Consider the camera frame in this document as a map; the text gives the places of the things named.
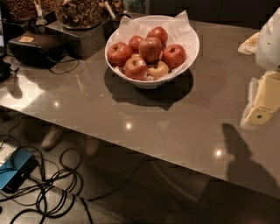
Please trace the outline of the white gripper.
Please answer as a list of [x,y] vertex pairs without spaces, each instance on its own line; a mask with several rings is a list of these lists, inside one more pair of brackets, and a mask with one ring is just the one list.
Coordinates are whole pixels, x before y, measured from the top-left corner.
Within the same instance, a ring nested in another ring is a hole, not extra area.
[[255,54],[256,63],[267,71],[260,79],[252,78],[248,87],[248,105],[240,126],[254,130],[265,125],[280,109],[280,8],[268,22],[238,47],[238,52]]

